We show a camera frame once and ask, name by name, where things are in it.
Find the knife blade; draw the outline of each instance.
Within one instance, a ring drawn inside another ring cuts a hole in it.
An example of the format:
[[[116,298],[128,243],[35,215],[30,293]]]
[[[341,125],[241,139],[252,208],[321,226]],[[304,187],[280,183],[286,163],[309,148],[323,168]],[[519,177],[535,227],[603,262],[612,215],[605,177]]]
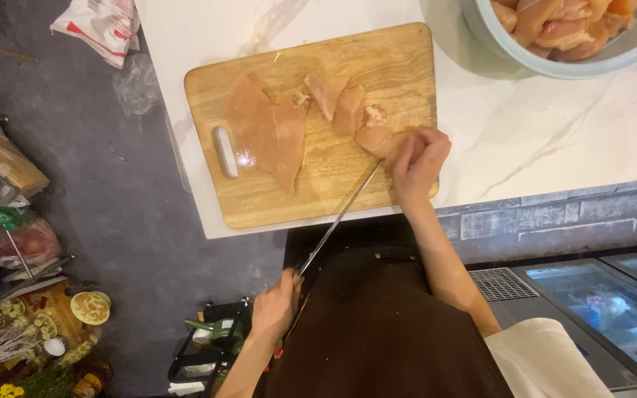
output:
[[[339,222],[341,222],[341,219],[343,219],[343,216],[345,215],[345,213],[348,212],[350,205],[352,205],[353,202],[355,202],[355,199],[358,197],[358,195],[360,195],[360,193],[362,192],[363,188],[365,188],[367,183],[370,182],[372,177],[375,175],[375,172],[377,171],[378,168],[380,168],[380,166],[382,166],[384,161],[385,161],[384,158],[381,158],[380,160],[378,160],[377,163],[375,164],[375,167],[373,167],[372,171],[370,171],[370,174],[368,174],[368,177],[365,179],[365,181],[362,182],[362,184],[360,184],[360,186],[358,187],[358,190],[353,194],[352,198],[350,198],[348,203],[343,208],[343,211],[338,215],[338,218],[335,219],[331,227],[323,235],[323,238],[321,238],[321,241],[318,243],[318,245],[316,245],[316,248],[314,249],[314,251],[312,251],[309,254],[309,258],[306,259],[302,267],[299,269],[300,276],[304,274],[304,271],[306,271],[306,269],[309,267],[309,264],[311,264],[311,261],[314,260],[314,257],[316,257],[316,254],[319,252],[319,250],[321,250],[321,247],[326,242],[328,237],[331,236],[331,233],[333,232],[333,230],[335,230],[335,226],[338,225]]]

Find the bowl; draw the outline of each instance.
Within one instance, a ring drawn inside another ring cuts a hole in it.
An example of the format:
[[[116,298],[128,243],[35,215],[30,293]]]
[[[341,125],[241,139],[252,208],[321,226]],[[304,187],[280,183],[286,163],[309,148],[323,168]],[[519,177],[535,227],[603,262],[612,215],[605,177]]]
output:
[[[601,77],[637,63],[637,21],[594,56],[576,62],[555,62],[525,50],[502,28],[489,0],[461,0],[471,32],[485,48],[541,75],[575,80]]]

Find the white marble countertop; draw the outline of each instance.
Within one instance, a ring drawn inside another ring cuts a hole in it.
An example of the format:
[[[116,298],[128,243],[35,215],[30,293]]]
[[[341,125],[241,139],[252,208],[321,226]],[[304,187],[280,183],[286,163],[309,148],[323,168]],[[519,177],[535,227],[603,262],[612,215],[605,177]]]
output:
[[[459,0],[137,0],[149,51],[208,239],[223,221],[183,77],[195,67],[407,22],[432,31],[438,127],[453,142],[435,207],[637,180],[637,65],[585,81],[541,77],[481,46]],[[348,213],[346,220],[399,212]]]

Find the hand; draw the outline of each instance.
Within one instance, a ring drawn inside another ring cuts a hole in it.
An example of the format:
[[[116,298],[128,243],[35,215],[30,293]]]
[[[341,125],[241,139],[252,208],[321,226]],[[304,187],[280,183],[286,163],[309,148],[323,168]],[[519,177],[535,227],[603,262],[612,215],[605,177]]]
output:
[[[410,165],[415,140],[423,140],[427,146]],[[414,135],[405,139],[392,172],[397,201],[405,216],[410,217],[426,207],[432,208],[429,190],[437,180],[450,149],[451,142],[447,135],[435,128],[420,126]]]
[[[273,341],[287,332],[299,306],[303,277],[294,268],[282,271],[281,278],[255,299],[251,334]]]

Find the white sleeve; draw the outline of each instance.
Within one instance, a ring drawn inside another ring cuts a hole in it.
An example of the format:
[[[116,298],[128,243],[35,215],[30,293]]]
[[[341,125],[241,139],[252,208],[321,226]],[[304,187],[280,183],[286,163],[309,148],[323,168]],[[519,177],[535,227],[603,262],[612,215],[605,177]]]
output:
[[[515,398],[611,398],[562,324],[533,318],[485,338]]]

